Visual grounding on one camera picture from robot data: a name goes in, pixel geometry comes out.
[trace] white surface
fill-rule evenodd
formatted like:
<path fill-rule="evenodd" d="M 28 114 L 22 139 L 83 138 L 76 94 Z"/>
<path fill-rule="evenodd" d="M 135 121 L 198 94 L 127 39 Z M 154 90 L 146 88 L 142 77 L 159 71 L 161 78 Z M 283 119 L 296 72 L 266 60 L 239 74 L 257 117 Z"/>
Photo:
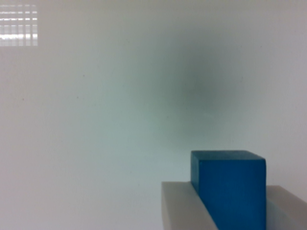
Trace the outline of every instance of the white surface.
<path fill-rule="evenodd" d="M 306 230 L 307 203 L 280 186 L 267 186 L 267 230 Z"/>
<path fill-rule="evenodd" d="M 218 230 L 190 182 L 162 182 L 164 230 Z"/>
<path fill-rule="evenodd" d="M 307 200 L 307 6 L 242 2 L 18 1 L 38 40 L 0 47 L 0 229 L 162 229 L 190 150 L 250 150 Z"/>
<path fill-rule="evenodd" d="M 216 230 L 190 182 L 162 182 L 164 230 Z M 306 230 L 307 203 L 280 186 L 267 186 L 267 230 Z"/>

